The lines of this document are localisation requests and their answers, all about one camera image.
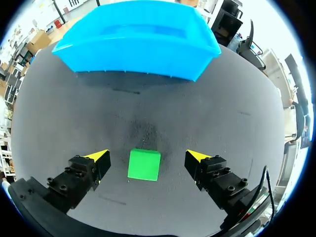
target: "person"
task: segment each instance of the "person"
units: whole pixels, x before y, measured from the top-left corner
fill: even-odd
[[[288,141],[284,144],[284,154],[288,152],[289,146],[296,144],[296,141],[302,136],[303,132],[308,130],[308,127],[305,123],[305,117],[302,107],[299,103],[296,103],[293,99],[289,99],[290,105],[295,106],[296,112],[296,138]]]
[[[289,99],[290,105],[295,106],[295,112],[296,112],[296,138],[294,141],[297,141],[303,134],[304,129],[307,130],[305,126],[305,117],[303,113],[302,107],[299,105],[299,103],[296,103],[294,100]]]

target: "white wall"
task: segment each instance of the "white wall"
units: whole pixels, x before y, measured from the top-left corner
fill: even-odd
[[[254,25],[254,41],[263,50],[272,48],[278,58],[285,59],[290,53],[301,58],[295,31],[287,18],[272,2],[267,0],[242,0],[243,25],[240,32],[244,38],[250,33],[250,19]]]

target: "black cabinet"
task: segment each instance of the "black cabinet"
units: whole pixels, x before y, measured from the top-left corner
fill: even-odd
[[[212,26],[212,32],[214,33],[219,44],[227,46],[241,25],[242,22],[239,19],[224,9],[220,9]]]

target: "desk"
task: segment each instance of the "desk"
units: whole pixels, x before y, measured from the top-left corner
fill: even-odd
[[[269,79],[221,47],[197,82],[124,72],[74,74],[41,50],[25,76],[13,117],[17,178],[47,177],[68,159],[104,149],[112,167],[68,215],[100,229],[204,237],[226,214],[184,168],[186,149],[219,154],[254,189],[264,165],[272,188],[284,149],[283,108]],[[127,178],[132,148],[161,152],[157,182]]]

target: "screw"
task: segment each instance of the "screw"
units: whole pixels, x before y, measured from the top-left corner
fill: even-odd
[[[248,180],[246,178],[241,179],[240,185],[246,186],[248,184]]]
[[[47,178],[47,181],[48,181],[48,184],[52,184],[54,180],[53,180],[53,178],[49,177],[49,178]]]
[[[66,185],[62,185],[59,187],[60,191],[66,192],[67,191],[67,186]]]
[[[77,172],[77,173],[76,173],[76,176],[79,177],[79,178],[82,177],[82,172],[80,172],[80,171]]]
[[[229,167],[225,167],[224,170],[229,173],[231,171],[231,169]]]
[[[235,190],[235,187],[234,187],[234,186],[228,186],[228,187],[226,188],[226,190],[227,190],[228,193],[231,194],[231,193]]]
[[[217,170],[212,172],[213,178],[216,178],[219,175],[219,172]]]

